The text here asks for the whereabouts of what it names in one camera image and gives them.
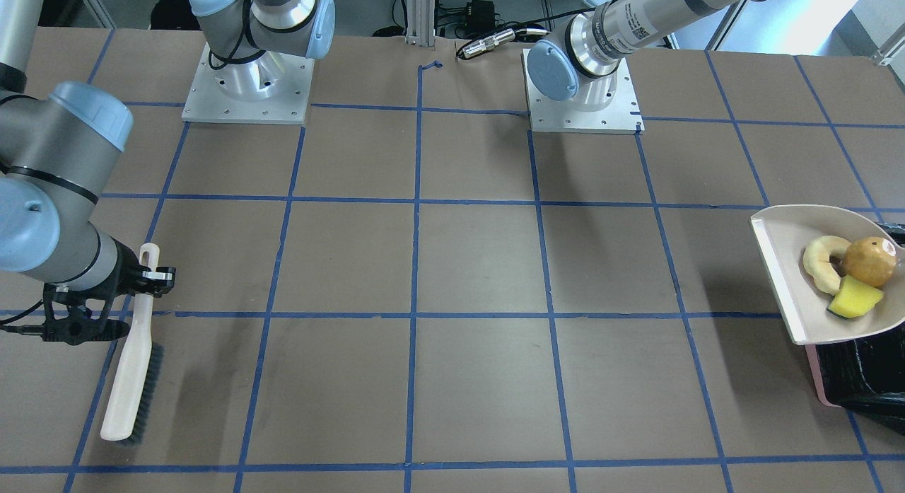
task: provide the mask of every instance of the metal frame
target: metal frame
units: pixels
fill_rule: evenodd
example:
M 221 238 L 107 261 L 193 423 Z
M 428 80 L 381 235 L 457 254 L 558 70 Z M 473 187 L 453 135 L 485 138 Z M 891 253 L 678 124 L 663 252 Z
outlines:
M 745 8 L 746 4 L 747 0 L 741 0 L 740 2 L 731 4 L 730 7 L 726 9 L 726 15 L 723 16 L 723 20 L 720 22 L 720 25 L 717 26 L 717 31 L 713 32 L 711 41 L 707 42 L 707 47 L 704 48 L 705 51 L 720 51 L 721 46 L 732 31 L 732 27 L 735 25 L 738 16 L 741 15 L 741 11 Z
M 527 109 L 531 115 L 531 131 L 534 132 L 590 132 L 598 134 L 634 134 L 644 132 L 644 120 L 638 106 L 638 97 L 634 93 L 628 62 L 619 64 L 617 73 L 617 89 L 613 100 L 607 107 L 595 112 L 575 109 L 568 100 L 550 100 L 531 83 L 527 73 L 527 54 L 522 52 L 522 67 L 525 73 L 527 89 Z
M 899 26 L 899 29 L 877 49 L 874 54 L 870 55 L 870 61 L 876 65 L 885 66 L 892 62 L 892 59 L 905 48 L 905 23 Z
M 433 47 L 433 17 L 436 0 L 405 0 L 407 23 L 405 42 L 421 47 Z
M 82 0 L 82 2 L 85 3 L 85 6 L 88 7 L 88 12 L 91 13 L 91 16 L 94 17 L 94 20 L 97 21 L 101 27 L 109 30 L 116 29 L 116 23 L 113 22 L 113 16 L 110 15 L 107 7 L 104 6 L 104 3 L 101 2 L 101 0 Z
M 207 45 L 194 72 L 191 90 L 185 99 L 182 119 L 206 123 L 274 123 L 304 125 L 314 60 L 280 54 L 287 71 L 279 92 L 263 100 L 236 100 L 221 91 L 216 73 L 207 65 Z

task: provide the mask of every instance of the tiled surface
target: tiled surface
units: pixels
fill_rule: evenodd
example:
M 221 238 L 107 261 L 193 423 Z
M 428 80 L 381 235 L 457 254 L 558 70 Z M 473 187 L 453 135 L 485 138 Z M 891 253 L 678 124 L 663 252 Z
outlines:
M 724 102 L 706 55 L 642 52 L 640 138 L 531 134 L 517 47 L 340 37 L 303 132 L 183 125 L 197 33 L 99 62 L 105 33 L 54 32 L 33 88 L 96 66 L 136 116 L 93 222 L 177 288 L 134 450 L 98 439 L 107 345 L 2 336 L 0 489 L 901 490 L 905 439 L 815 400 L 749 227 L 757 180 L 901 220 L 882 69 L 712 54 Z M 3 316 L 40 290 L 0 283 Z

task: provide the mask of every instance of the yellow cube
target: yellow cube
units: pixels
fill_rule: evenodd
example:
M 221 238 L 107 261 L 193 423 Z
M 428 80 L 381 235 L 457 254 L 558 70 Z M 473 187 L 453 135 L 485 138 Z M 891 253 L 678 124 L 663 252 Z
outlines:
M 857 318 L 876 306 L 883 299 L 883 292 L 854 277 L 843 277 L 839 293 L 830 303 L 830 313 L 843 318 Z

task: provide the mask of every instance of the yellow food piece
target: yellow food piece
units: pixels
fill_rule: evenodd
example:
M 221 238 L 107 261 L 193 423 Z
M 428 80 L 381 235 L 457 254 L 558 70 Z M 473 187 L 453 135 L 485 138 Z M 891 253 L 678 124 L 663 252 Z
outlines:
M 839 288 L 833 302 L 830 303 L 830 312 L 843 318 L 857 318 L 876 306 L 883 299 L 883 292 L 869 284 L 864 284 L 854 277 L 843 277 L 843 283 Z
M 896 268 L 896 248 L 882 236 L 868 236 L 852 242 L 843 258 L 846 276 L 879 288 L 889 281 Z
M 830 258 L 843 258 L 851 242 L 840 236 L 818 236 L 807 245 L 802 256 L 805 272 L 814 277 L 814 286 L 826 294 L 839 293 L 841 277 L 836 273 Z

